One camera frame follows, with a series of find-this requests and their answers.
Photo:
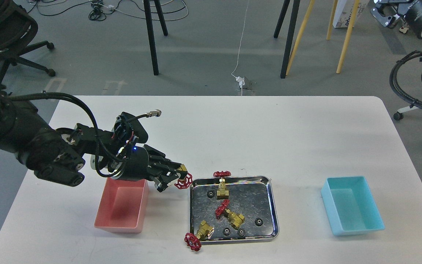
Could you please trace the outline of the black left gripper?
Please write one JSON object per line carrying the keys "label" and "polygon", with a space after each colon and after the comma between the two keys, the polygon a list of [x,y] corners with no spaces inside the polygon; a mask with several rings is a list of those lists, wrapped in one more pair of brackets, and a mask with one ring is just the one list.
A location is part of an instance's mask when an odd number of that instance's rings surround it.
{"label": "black left gripper", "polygon": [[154,147],[143,145],[134,147],[118,180],[137,182],[146,179],[154,182],[158,192],[163,192],[170,183],[186,175],[188,175],[188,171],[183,164],[171,161],[166,158],[165,153]]}

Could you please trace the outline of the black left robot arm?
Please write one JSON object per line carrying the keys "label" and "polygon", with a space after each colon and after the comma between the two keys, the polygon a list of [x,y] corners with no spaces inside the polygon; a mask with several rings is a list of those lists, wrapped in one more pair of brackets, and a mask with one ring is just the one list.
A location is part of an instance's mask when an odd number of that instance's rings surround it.
{"label": "black left robot arm", "polygon": [[[37,112],[33,100],[64,100],[79,106],[93,126],[77,124],[74,129],[52,129]],[[80,170],[84,154],[92,154],[92,165],[102,177],[154,182],[159,192],[169,184],[187,187],[191,175],[184,164],[166,158],[146,142],[148,134],[139,120],[159,117],[160,110],[142,115],[122,112],[112,131],[100,130],[92,111],[79,98],[63,92],[10,96],[0,82],[0,149],[43,180],[76,187],[84,180]]]}

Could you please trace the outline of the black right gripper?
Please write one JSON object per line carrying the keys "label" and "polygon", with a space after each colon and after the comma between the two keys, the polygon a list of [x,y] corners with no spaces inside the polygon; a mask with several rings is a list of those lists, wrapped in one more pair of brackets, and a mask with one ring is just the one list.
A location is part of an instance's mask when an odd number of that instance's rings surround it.
{"label": "black right gripper", "polygon": [[422,0],[375,0],[370,13],[385,28],[402,22],[422,40]]}

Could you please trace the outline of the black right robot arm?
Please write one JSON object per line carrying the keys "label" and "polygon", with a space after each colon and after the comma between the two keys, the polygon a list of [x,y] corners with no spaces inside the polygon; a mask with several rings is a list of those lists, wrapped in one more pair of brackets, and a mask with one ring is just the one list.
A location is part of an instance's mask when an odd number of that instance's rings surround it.
{"label": "black right robot arm", "polygon": [[[422,0],[375,0],[370,13],[385,28],[394,28],[401,21],[422,40]],[[417,107],[422,110],[422,101],[408,95],[397,82],[397,72],[400,67],[409,60],[419,57],[422,57],[422,52],[413,51],[397,61],[390,72],[389,84],[393,92],[406,101],[410,108]]]}

